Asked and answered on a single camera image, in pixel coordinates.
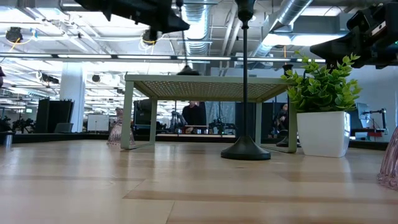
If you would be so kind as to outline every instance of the green leaves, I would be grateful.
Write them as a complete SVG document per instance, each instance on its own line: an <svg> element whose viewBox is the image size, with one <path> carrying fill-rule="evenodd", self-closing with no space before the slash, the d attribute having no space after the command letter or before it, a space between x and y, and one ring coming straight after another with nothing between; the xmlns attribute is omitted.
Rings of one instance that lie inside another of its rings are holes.
<svg viewBox="0 0 398 224"><path fill-rule="evenodd" d="M354 108L355 100L362 88L357 80L347 81L352 71L350 65L359 57L351 54L337 62L336 66L329 69L326 65L320 66L315 60L302 55L303 66L307 75L305 78L297 72L287 71L281 79L287 80L291 86L287 91L291 102L295 104L299 112L318 111L347 111Z"/></svg>
<svg viewBox="0 0 398 224"><path fill-rule="evenodd" d="M351 59L349 59L348 56L344 56L344 57L343 57L343 62L344 62L345 64L350 63L350 61L351 61Z"/></svg>

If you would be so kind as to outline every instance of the wooden table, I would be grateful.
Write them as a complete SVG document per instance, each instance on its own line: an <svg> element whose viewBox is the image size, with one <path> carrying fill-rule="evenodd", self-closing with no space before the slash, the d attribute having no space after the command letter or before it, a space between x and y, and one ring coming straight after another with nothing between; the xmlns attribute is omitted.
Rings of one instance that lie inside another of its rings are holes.
<svg viewBox="0 0 398 224"><path fill-rule="evenodd" d="M132 94L134 88L152 100L151 121L156 121L158 100L193 101L243 101L242 77L208 77L177 75L126 75L124 114L121 147L129 147ZM248 78L248 101L256 103L256 124L261 124L262 103L287 89L280 78ZM150 125L149 144L155 143L156 122ZM289 105L289 141L297 140L297 117ZM256 125L256 143L261 145L261 125ZM284 152L296 152L296 144L290 144Z"/></svg>

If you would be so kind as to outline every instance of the pink glass vase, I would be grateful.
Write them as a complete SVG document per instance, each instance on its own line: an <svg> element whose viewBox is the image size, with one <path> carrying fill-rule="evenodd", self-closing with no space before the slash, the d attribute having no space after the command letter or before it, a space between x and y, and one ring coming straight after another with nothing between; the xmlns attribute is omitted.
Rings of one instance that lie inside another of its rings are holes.
<svg viewBox="0 0 398 224"><path fill-rule="evenodd" d="M109 134L107 144L110 145L120 145L120 141L122 138L122 123L123 123L123 109L116 109L116 114L118 116L118 120L116 124L113 126L111 134ZM130 145L134 145L134 136L132 135L132 131L130 129Z"/></svg>
<svg viewBox="0 0 398 224"><path fill-rule="evenodd" d="M377 175L379 184L390 189L398 190L398 127L387 146L386 154L381 163L380 174Z"/></svg>

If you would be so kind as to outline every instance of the white column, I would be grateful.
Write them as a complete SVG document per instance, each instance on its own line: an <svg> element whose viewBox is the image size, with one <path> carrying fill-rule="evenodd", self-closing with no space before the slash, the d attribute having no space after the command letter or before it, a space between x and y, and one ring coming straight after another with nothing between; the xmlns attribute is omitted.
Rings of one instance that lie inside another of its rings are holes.
<svg viewBox="0 0 398 224"><path fill-rule="evenodd" d="M83 63L63 63L60 100L74 101L72 118L72 132L82 132L85 111L86 73Z"/></svg>

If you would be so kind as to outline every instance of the white planter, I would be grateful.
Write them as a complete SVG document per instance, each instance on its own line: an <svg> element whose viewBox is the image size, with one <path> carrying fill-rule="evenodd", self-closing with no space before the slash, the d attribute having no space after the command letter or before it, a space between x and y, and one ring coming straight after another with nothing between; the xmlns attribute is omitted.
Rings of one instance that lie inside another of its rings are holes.
<svg viewBox="0 0 398 224"><path fill-rule="evenodd" d="M298 113L297 125L305 155L343 157L346 154L350 132L348 113Z"/></svg>

